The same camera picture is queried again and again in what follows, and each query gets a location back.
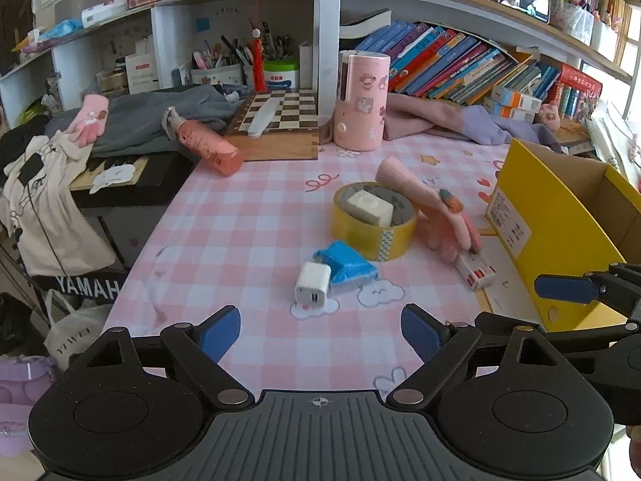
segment white eraser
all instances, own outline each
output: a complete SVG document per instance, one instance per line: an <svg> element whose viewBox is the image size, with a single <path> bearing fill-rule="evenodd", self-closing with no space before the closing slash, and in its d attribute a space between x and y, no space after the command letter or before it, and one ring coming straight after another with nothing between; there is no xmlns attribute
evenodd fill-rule
<svg viewBox="0 0 641 481"><path fill-rule="evenodd" d="M294 289L296 303L307 305L311 308L324 307L330 277L331 268L327 264L305 262L300 268L300 274Z"/></svg>
<svg viewBox="0 0 641 481"><path fill-rule="evenodd" d="M481 255L463 251L456 257L454 265L472 291L491 285L496 277L494 268Z"/></svg>
<svg viewBox="0 0 641 481"><path fill-rule="evenodd" d="M347 199L345 211L366 224L381 228L392 226L394 206L365 190L360 190Z"/></svg>

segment label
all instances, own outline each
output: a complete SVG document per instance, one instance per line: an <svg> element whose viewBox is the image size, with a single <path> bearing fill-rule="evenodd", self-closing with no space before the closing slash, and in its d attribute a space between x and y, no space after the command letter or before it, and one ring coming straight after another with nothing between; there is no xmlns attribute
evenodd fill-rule
<svg viewBox="0 0 641 481"><path fill-rule="evenodd" d="M532 231L498 186L494 190L487 212L496 231L510 249L512 257L517 258L528 243Z"/></svg>

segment table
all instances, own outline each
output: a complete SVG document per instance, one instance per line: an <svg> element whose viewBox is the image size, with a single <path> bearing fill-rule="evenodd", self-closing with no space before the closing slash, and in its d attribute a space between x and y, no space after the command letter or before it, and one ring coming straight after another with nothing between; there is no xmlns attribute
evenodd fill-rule
<svg viewBox="0 0 641 481"><path fill-rule="evenodd" d="M229 178L201 162L147 241L106 327L154 335L233 304L240 338L220 364L256 397L266 388L373 387L385 396L422 365L401 335L407 303L441 321L468 323L480 304L456 269L426 247L419 219L410 250L377 264L378 282L308 317L294 303L294 285L300 265L332 241L333 195L344 184L373 180L394 155L425 183L461 199L483 232L507 150L416 135L369 153L330 145L318 161L245 163Z"/></svg>

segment pink glove on shelf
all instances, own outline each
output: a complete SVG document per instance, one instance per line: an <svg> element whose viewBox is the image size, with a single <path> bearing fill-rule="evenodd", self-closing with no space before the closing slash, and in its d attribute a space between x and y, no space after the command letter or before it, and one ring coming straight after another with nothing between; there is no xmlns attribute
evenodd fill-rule
<svg viewBox="0 0 641 481"><path fill-rule="evenodd" d="M422 183L396 157L388 157L378 167L376 182L403 194L414 202L429 221L427 246L439 250L448 263L460 251L481 250L481 237L463 204L447 190Z"/></svg>

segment tape roll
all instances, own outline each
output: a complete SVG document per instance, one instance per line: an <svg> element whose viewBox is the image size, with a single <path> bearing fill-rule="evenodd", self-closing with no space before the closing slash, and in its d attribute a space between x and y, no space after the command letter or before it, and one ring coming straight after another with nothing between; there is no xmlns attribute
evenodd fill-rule
<svg viewBox="0 0 641 481"><path fill-rule="evenodd" d="M347 199L361 190L393 204L394 213L390 228L366 224L345 211L344 204ZM343 186L334 194L331 234L356 249L367 260L384 262L399 258L408 250L416 219L416 208L402 194L378 183L352 183Z"/></svg>

